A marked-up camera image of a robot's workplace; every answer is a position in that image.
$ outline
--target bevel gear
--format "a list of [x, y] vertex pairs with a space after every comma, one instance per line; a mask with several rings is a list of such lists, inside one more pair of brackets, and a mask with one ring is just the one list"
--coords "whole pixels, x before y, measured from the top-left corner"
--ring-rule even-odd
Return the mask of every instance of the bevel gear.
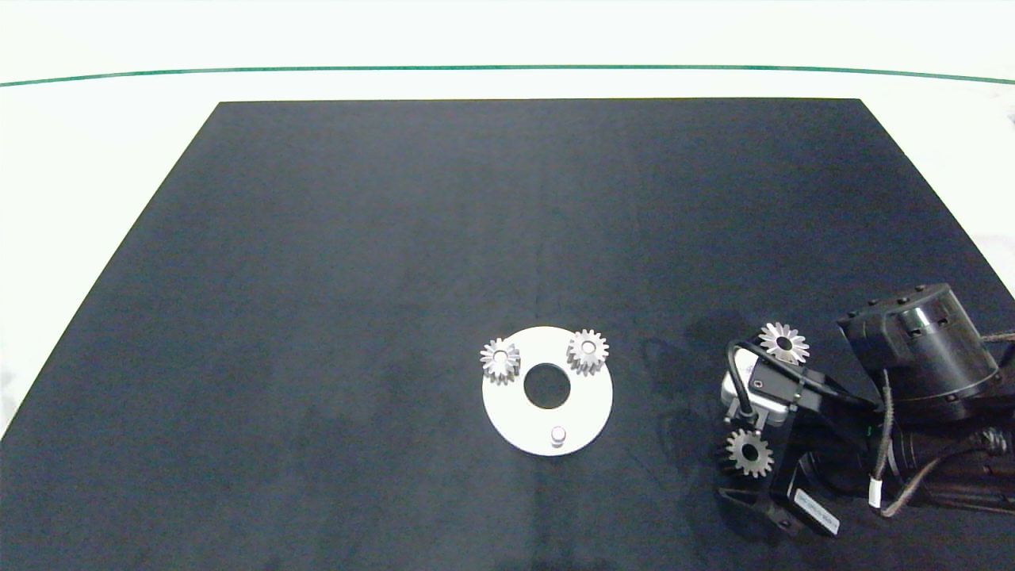
[[610, 352], [606, 340], [593, 330], [577, 332], [567, 344], [567, 363], [585, 375], [598, 371]]
[[774, 326], [765, 324], [759, 336], [761, 347], [784, 363], [799, 365], [810, 357], [811, 354], [807, 350], [811, 349], [811, 346], [804, 343], [807, 340], [798, 334], [799, 332], [791, 330], [789, 325], [783, 326], [777, 322]]
[[744, 429], [735, 430], [726, 439], [726, 459], [734, 472], [743, 476], [762, 478], [771, 471], [774, 459], [768, 443], [763, 438]]
[[518, 375], [522, 356], [515, 344], [497, 338], [483, 346], [483, 351], [479, 352], [479, 362], [483, 364], [483, 375], [494, 383], [505, 385]]

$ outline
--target white circular plate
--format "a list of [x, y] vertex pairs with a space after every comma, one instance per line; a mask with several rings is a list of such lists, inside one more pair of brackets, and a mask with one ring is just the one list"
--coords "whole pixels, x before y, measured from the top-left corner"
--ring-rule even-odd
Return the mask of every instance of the white circular plate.
[[[606, 426], [613, 407], [613, 381], [604, 364], [585, 375], [567, 363], [567, 344], [572, 332], [559, 328], [530, 328], [504, 340], [515, 344], [521, 368], [507, 384], [483, 377], [486, 415], [516, 447], [531, 454], [560, 456], [581, 450]], [[525, 395], [525, 376], [538, 365], [552, 365], [567, 375], [570, 394], [556, 409], [540, 409]]]

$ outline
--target green line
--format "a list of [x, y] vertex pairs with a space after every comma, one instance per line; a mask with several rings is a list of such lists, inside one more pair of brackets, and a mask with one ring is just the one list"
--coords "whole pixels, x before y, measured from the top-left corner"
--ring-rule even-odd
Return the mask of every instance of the green line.
[[809, 65], [691, 65], [691, 64], [562, 64], [562, 65], [324, 65], [324, 66], [279, 66], [279, 67], [208, 67], [197, 69], [151, 69], [147, 71], [120, 71], [116, 73], [94, 73], [91, 75], [70, 75], [45, 79], [23, 79], [0, 83], [0, 87], [32, 85], [36, 83], [57, 83], [60, 81], [82, 81], [84, 79], [107, 79], [110, 77], [137, 77], [142, 75], [183, 75], [190, 73], [236, 73], [245, 71], [494, 71], [494, 70], [563, 70], [563, 69], [691, 69], [691, 70], [735, 70], [735, 71], [822, 71], [831, 73], [864, 73], [868, 75], [896, 75], [922, 77], [926, 79], [951, 79], [954, 81], [978, 81], [1015, 85], [1015, 79], [1003, 77], [978, 77], [975, 75], [950, 75], [946, 73], [925, 73], [922, 71], [897, 71], [892, 69], [863, 69], [853, 67], [815, 67]]

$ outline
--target black motor housing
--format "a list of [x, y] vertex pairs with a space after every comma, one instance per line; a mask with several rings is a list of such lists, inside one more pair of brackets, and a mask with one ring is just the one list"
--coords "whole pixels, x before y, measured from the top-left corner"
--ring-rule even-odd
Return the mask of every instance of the black motor housing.
[[837, 320], [864, 369], [888, 371], [898, 424], [966, 419], [1001, 372], [947, 283], [918, 285]]

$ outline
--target label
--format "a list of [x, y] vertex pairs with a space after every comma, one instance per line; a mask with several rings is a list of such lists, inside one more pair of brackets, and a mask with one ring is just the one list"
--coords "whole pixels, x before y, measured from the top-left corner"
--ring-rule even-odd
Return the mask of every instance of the label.
[[804, 492], [803, 488], [797, 488], [797, 492], [793, 495], [793, 503], [810, 514], [825, 529], [830, 531], [832, 536], [838, 534], [838, 518], [824, 509], [824, 506], [819, 504], [810, 494]]

